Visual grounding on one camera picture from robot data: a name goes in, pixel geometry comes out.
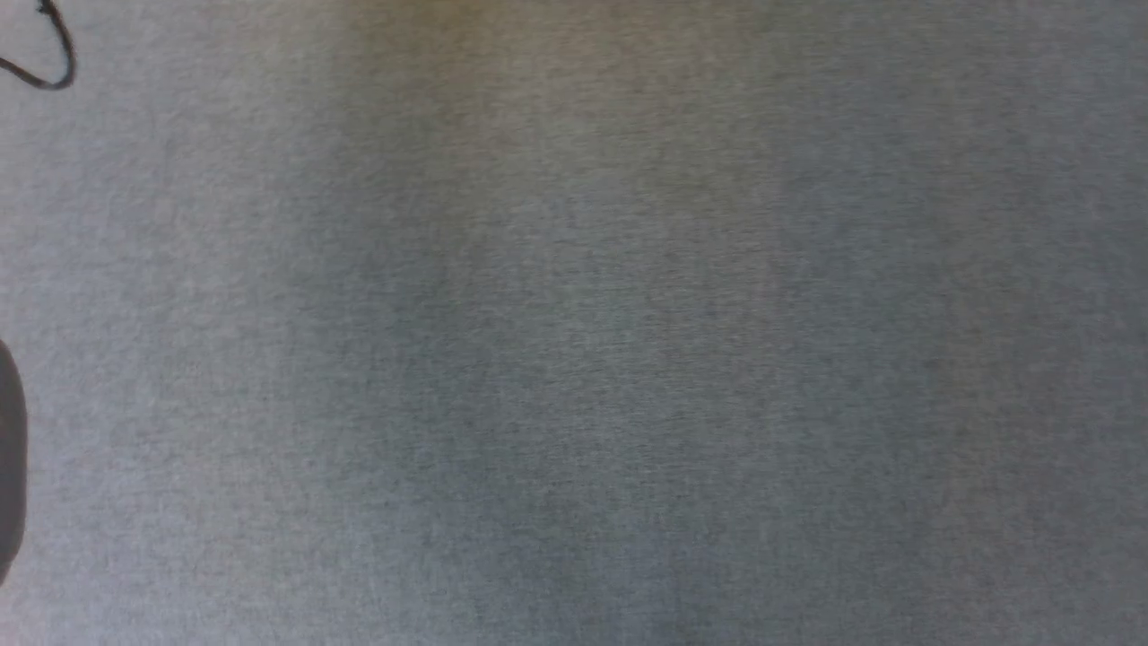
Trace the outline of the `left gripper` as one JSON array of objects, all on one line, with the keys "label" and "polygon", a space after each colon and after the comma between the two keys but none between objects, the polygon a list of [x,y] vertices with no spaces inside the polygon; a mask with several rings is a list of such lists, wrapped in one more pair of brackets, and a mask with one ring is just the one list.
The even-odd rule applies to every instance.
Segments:
[{"label": "left gripper", "polygon": [[1,344],[1,581],[11,571],[26,523],[26,400],[11,351]]}]

